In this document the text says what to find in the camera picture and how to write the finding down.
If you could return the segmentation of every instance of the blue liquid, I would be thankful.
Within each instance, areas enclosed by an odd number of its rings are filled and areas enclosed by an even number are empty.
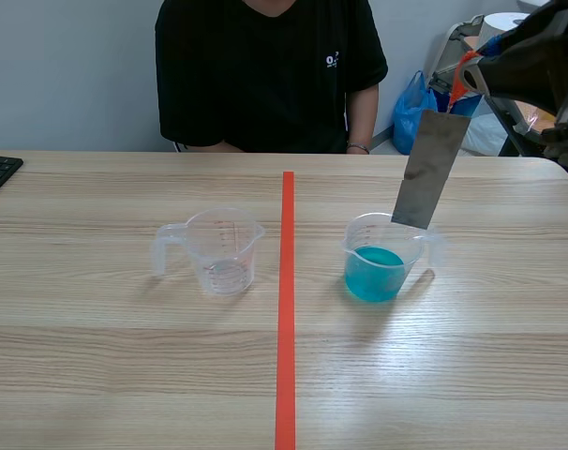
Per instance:
[[[355,252],[371,263],[350,255],[345,270],[347,286],[367,302],[385,302],[396,297],[405,282],[404,262],[395,253],[383,248],[363,247]]]

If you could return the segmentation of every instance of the red tape line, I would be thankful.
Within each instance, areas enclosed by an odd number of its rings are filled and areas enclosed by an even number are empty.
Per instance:
[[[294,377],[294,172],[284,172],[277,313],[276,450],[296,448]]]

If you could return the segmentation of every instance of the bracelet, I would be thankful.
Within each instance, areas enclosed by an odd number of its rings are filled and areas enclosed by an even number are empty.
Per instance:
[[[369,149],[363,145],[362,143],[354,143],[354,142],[349,142],[349,145],[347,145],[347,150],[349,150],[350,148],[360,148],[361,150],[363,150],[364,152],[366,152],[369,155]]]

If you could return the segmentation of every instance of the black t-shirt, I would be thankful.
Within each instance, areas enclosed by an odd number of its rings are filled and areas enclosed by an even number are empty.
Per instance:
[[[345,97],[388,71],[367,0],[296,0],[271,18],[243,0],[166,0],[161,134],[247,152],[344,153]]]

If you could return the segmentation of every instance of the gray wall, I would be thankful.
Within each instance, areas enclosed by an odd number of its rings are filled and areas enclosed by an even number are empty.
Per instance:
[[[171,150],[158,133],[161,0],[0,0],[0,149]],[[453,24],[515,0],[371,0],[391,71],[376,132]]]

